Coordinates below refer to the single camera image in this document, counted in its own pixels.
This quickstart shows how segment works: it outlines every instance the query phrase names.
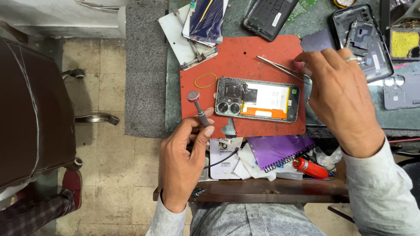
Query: black sticker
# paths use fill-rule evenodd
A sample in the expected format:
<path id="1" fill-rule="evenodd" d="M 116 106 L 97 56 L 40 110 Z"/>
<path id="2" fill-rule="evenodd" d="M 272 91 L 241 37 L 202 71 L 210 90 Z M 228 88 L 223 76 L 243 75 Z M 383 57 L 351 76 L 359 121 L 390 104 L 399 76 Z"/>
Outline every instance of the black sticker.
<path id="1" fill-rule="evenodd" d="M 194 191 L 191 193 L 191 198 L 195 201 L 200 194 L 204 193 L 207 189 L 195 187 Z"/>

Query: red work mat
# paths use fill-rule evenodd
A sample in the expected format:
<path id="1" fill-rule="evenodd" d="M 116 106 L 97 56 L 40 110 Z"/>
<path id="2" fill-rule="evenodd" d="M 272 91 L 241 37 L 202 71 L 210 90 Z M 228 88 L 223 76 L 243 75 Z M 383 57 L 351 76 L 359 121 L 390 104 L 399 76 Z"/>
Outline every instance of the red work mat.
<path id="1" fill-rule="evenodd" d="M 301 63 L 294 62 L 294 58 L 302 52 L 300 40 L 295 35 L 278 35 L 273 42 L 267 42 L 261 37 L 233 37 L 223 38 L 223 43 L 217 45 L 219 54 L 189 70 L 181 70 L 181 106 L 182 118 L 197 114 L 192 102 L 186 99 L 191 90 L 200 92 L 201 108 L 215 107 L 214 93 L 217 83 L 200 89 L 194 85 L 194 80 L 206 73 L 213 73 L 220 77 L 252 79 L 300 86 L 300 102 L 297 121 L 294 123 L 265 121 L 258 119 L 233 118 L 237 137 L 273 136 L 305 133 L 305 99 L 303 82 L 291 77 L 277 68 L 256 58 L 262 56 L 295 71 L 299 71 Z M 206 75 L 197 80 L 200 87 L 207 86 L 214 81 L 213 75 Z M 215 131 L 211 138 L 225 138 L 222 128 L 228 124 L 228 116 L 213 114 Z"/>

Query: sleeve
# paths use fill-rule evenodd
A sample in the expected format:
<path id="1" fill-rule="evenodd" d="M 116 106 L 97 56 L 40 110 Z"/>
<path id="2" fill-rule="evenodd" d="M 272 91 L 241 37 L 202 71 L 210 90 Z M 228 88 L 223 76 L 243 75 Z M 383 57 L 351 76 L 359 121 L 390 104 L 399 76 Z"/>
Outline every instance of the sleeve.
<path id="1" fill-rule="evenodd" d="M 388 140 L 370 158 L 343 154 L 353 219 L 364 236 L 420 235 L 412 181 L 394 162 Z"/>
<path id="2" fill-rule="evenodd" d="M 146 236 L 182 236 L 184 233 L 184 221 L 185 209 L 181 213 L 169 211 L 163 205 L 159 194 L 155 215 L 150 222 Z"/>

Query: purple notebook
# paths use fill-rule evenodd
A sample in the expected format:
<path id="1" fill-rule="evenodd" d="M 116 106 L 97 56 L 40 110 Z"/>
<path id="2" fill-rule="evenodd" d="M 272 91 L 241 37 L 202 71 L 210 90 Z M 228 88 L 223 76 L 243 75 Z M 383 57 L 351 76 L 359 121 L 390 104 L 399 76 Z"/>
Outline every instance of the purple notebook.
<path id="1" fill-rule="evenodd" d="M 300 135 L 248 137 L 247 140 L 260 169 L 266 172 L 316 146 L 312 138 Z"/>

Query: screwdriver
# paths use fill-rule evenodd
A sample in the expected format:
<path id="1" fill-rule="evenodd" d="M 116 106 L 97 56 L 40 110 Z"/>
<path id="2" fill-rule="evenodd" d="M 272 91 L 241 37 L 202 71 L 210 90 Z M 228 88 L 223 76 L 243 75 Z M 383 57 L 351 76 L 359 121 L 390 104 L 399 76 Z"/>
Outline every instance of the screwdriver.
<path id="1" fill-rule="evenodd" d="M 192 90 L 186 95 L 186 98 L 189 102 L 194 103 L 195 107 L 197 108 L 198 117 L 200 118 L 201 124 L 204 126 L 204 128 L 209 126 L 210 124 L 207 116 L 198 103 L 198 99 L 200 99 L 200 93 L 197 90 Z"/>

